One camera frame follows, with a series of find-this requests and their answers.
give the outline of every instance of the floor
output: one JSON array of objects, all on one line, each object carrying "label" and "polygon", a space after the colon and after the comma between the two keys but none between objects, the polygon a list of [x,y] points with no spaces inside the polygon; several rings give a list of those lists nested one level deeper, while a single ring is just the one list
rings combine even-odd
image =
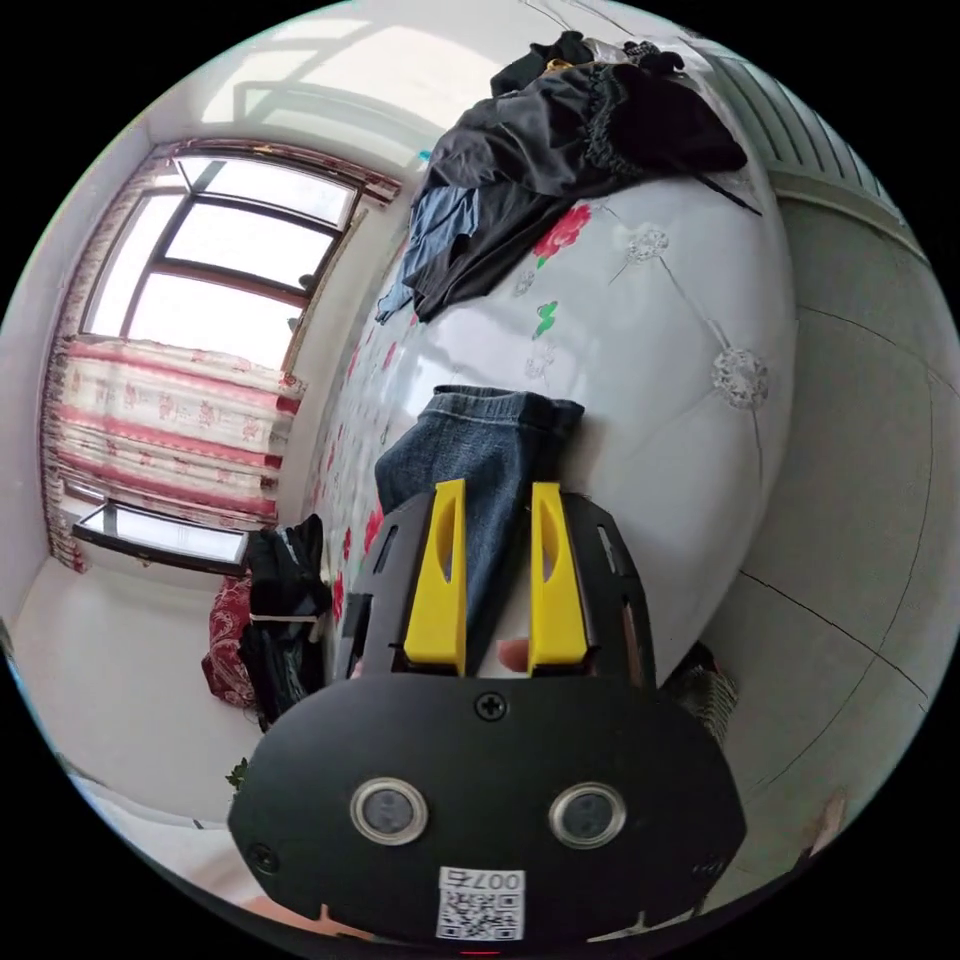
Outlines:
[{"label": "floor", "polygon": [[960,622],[960,348],[943,295],[894,241],[782,211],[800,304],[791,441],[704,636],[740,683],[726,751],[750,826],[716,903],[789,867],[835,787],[851,816],[869,802]]}]

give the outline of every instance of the screw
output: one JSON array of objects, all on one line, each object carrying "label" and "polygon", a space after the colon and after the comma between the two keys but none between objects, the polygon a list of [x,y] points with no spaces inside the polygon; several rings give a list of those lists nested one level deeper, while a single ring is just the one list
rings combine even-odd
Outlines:
[{"label": "screw", "polygon": [[276,873],[280,869],[279,858],[265,843],[255,843],[247,856],[261,873]]},{"label": "screw", "polygon": [[473,708],[481,720],[492,723],[506,716],[507,701],[502,694],[483,693],[477,697]]}]

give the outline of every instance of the window frame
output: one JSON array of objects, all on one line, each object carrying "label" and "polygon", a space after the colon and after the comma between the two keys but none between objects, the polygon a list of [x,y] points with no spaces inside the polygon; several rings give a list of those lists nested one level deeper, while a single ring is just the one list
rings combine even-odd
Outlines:
[{"label": "window frame", "polygon": [[[232,561],[212,560],[207,557],[198,557],[191,553],[181,553],[176,550],[164,550],[160,547],[149,546],[142,543],[136,543],[133,540],[126,540],[116,532],[108,532],[109,523],[104,522],[104,532],[92,530],[84,526],[92,517],[101,511],[114,511],[117,509],[125,510],[128,513],[138,513],[142,516],[156,518],[167,523],[179,523],[187,527],[196,527],[201,530],[216,530],[219,532],[235,533],[240,537],[240,549],[237,551],[236,558]],[[134,557],[142,563],[159,563],[168,567],[176,567],[179,570],[191,570],[195,573],[210,573],[215,576],[242,578],[246,573],[247,552],[250,544],[250,533],[245,530],[221,531],[218,527],[206,526],[202,523],[193,523],[189,520],[181,520],[178,517],[167,516],[158,513],[155,510],[146,510],[143,507],[134,507],[122,503],[119,500],[113,500],[110,497],[104,497],[103,502],[98,504],[96,509],[85,513],[79,520],[73,523],[73,537],[82,543],[89,543],[95,547],[101,547],[110,550],[112,553],[123,554],[127,557]]]},{"label": "window frame", "polygon": [[[312,217],[309,214],[287,210],[286,208],[260,200],[250,200],[242,197],[229,197],[218,194],[205,194],[203,192],[203,188],[205,186],[204,181],[206,180],[206,182],[209,182],[209,179],[212,179],[217,170],[214,170],[213,173],[209,174],[209,177],[205,171],[194,183],[191,183],[179,162],[181,159],[191,157],[206,160],[211,166],[214,166],[217,163],[227,163],[231,160],[275,166],[282,170],[296,171],[311,176],[315,179],[326,180],[329,183],[334,183],[337,186],[348,189],[352,191],[352,197],[345,213],[343,214],[343,226],[340,227],[319,217]],[[154,188],[148,187],[142,191],[138,202],[130,211],[126,222],[118,232],[116,240],[111,245],[111,249],[103,261],[103,265],[99,271],[99,276],[94,283],[93,296],[90,297],[87,309],[84,313],[83,321],[80,325],[81,335],[97,336],[97,334],[90,331],[89,327],[92,323],[94,315],[96,314],[96,308],[100,303],[100,290],[102,289],[103,284],[109,283],[110,270],[115,262],[115,257],[122,248],[125,239],[127,236],[129,236],[129,230],[136,223],[136,217],[139,215],[144,203],[148,202],[151,197],[175,195],[181,197],[180,205],[167,221],[166,226],[161,231],[160,236],[157,238],[156,243],[150,251],[147,261],[140,272],[140,276],[137,279],[136,285],[134,286],[130,297],[130,302],[127,304],[123,321],[121,323],[119,332],[116,334],[116,337],[121,340],[133,339],[130,336],[130,331],[133,327],[134,319],[136,317],[137,310],[139,309],[144,290],[146,289],[147,283],[151,276],[162,275],[182,277],[184,279],[197,280],[203,283],[213,283],[240,292],[267,297],[269,299],[285,303],[299,311],[297,323],[290,330],[290,342],[282,364],[284,370],[287,371],[293,366],[296,347],[300,342],[303,323],[306,319],[306,311],[313,302],[313,299],[317,293],[317,289],[325,278],[327,269],[331,263],[335,262],[340,247],[344,242],[344,237],[347,235],[350,225],[356,216],[357,208],[363,199],[363,184],[360,181],[354,181],[340,173],[334,173],[320,166],[315,166],[292,158],[278,158],[266,155],[257,150],[249,149],[231,150],[219,148],[215,150],[205,150],[202,146],[196,148],[183,147],[177,151],[177,153],[171,158],[170,162],[179,172],[180,179],[183,182],[183,187],[177,188],[170,186],[158,186]],[[307,287],[293,287],[287,284],[278,283],[265,277],[257,276],[255,274],[246,273],[240,270],[233,270],[228,267],[220,267],[214,264],[199,263],[190,260],[180,260],[167,256],[167,251],[176,238],[178,231],[183,226],[187,217],[190,215],[190,212],[198,205],[219,206],[228,209],[240,210],[251,214],[269,216],[273,219],[282,220],[286,223],[293,223],[297,226],[306,227],[307,229],[321,233],[324,236],[330,237],[332,242],[328,246],[323,258],[314,271],[313,282]]]}]

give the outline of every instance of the curtain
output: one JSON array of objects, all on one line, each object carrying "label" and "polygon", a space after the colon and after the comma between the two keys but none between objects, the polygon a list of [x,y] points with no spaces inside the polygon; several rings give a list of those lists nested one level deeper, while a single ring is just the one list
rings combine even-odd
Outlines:
[{"label": "curtain", "polygon": [[299,160],[321,170],[327,170],[333,174],[339,173],[350,180],[357,181],[361,184],[363,196],[380,207],[386,207],[392,203],[403,187],[403,184],[393,177],[377,173],[375,170],[360,166],[360,164],[351,163],[349,160],[342,160],[340,157],[332,157],[329,153],[320,153],[306,147],[264,143],[259,140],[204,139],[187,140],[177,144],[176,148],[177,150],[190,148],[192,150],[236,152],[238,159],[242,159],[244,154],[249,156],[259,153],[264,156],[276,157],[278,160]]},{"label": "curtain", "polygon": [[[48,411],[48,462],[61,487],[72,481],[180,520],[257,529],[276,522],[305,389],[292,374],[226,354],[77,338]],[[72,540],[61,531],[54,555],[77,568]]]},{"label": "curtain", "polygon": [[56,408],[63,389],[64,373],[70,343],[83,324],[87,304],[90,302],[100,279],[104,265],[126,226],[130,214],[136,209],[145,190],[149,189],[158,174],[169,169],[170,158],[176,148],[168,144],[155,148],[135,173],[123,185],[111,202],[107,212],[96,224],[87,245],[78,259],[70,284],[66,290],[57,326],[50,344],[47,371],[44,376],[41,398],[40,422],[40,471],[43,482],[43,512],[47,525],[47,541],[50,553],[62,563],[83,570],[83,555],[60,511],[62,484],[55,462],[47,457],[49,445],[44,441],[50,432],[52,411]]}]

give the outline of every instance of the glass pane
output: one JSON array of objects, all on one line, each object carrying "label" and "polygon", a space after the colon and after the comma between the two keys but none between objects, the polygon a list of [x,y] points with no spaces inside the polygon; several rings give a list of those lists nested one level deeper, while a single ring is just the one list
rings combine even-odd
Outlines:
[{"label": "glass pane", "polygon": [[150,259],[160,234],[182,202],[182,197],[149,197],[134,212],[100,282],[84,330],[103,337],[116,337],[127,307]]},{"label": "glass pane", "polygon": [[203,157],[184,157],[180,163],[191,186],[197,183],[211,164],[219,167],[209,183],[201,184],[203,193],[259,200],[284,210],[317,217],[338,227],[345,225],[344,218],[354,197],[350,187],[274,163],[209,160]]},{"label": "glass pane", "polygon": [[185,277],[147,280],[130,337],[190,350],[215,350],[279,370],[296,307]]},{"label": "glass pane", "polygon": [[82,526],[97,533],[116,536],[127,543],[226,563],[238,559],[244,536],[229,530],[196,527],[112,504],[98,510]]},{"label": "glass pane", "polygon": [[316,271],[332,243],[326,234],[275,217],[196,203],[167,256],[300,288],[300,277]]}]

